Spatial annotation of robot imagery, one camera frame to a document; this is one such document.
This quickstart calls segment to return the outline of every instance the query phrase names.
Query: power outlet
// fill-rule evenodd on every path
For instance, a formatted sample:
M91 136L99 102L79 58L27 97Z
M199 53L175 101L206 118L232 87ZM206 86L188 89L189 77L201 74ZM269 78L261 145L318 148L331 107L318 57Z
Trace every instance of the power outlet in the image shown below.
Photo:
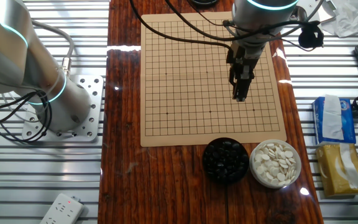
M84 205L76 200L60 194L49 208L40 224L74 224Z

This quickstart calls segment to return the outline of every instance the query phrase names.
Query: tissue box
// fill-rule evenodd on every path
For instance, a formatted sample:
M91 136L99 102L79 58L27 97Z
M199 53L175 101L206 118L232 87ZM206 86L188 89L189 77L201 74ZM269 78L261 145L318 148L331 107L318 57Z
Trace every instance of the tissue box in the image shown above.
M358 173L358 155L354 144L350 145L352 163ZM358 189L352 189L346 179L339 145L325 145L316 150L321 181L327 197L333 195L355 195Z
M356 134L354 132L353 115L351 108L351 101L349 99L340 98L341 111L342 111L342 131L343 140L330 139L323 137L323 111L324 111L325 97L319 97L313 102L313 118L314 129L316 132L316 145L323 146L325 144L338 144L338 143L356 143Z

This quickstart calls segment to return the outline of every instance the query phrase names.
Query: bowl of white stones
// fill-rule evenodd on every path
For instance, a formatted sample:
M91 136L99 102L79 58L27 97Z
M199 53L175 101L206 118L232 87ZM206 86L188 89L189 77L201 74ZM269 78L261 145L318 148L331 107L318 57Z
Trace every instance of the bowl of white stones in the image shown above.
M301 173L301 167L296 150L281 140L260 143L250 157L252 175L260 184L273 189L294 183Z

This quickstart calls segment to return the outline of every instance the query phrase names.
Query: black bowl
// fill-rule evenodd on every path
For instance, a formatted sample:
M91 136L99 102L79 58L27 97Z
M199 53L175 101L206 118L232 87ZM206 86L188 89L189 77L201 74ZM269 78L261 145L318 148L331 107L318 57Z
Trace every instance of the black bowl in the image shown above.
M246 175L249 156L236 140L219 138L211 141L205 148L203 167L211 180L220 184L232 184Z

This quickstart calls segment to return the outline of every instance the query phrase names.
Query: glossy wooden surface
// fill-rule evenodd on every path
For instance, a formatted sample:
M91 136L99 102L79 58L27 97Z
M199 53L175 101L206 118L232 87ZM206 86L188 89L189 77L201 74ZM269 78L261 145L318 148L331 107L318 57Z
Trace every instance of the glossy wooden surface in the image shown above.
M186 1L172 1L192 12ZM164 1L135 1L141 14L171 13ZM210 11L230 11L232 1ZM128 1L111 0L109 46L140 45L140 22ZM272 54L283 49L271 43ZM303 161L298 180L280 190L261 186L250 172L228 187L202 170L205 146L140 146L140 51L108 53L98 223L323 223L292 86L278 83L289 142ZM277 80L290 80L274 57ZM248 153L257 144L245 144Z

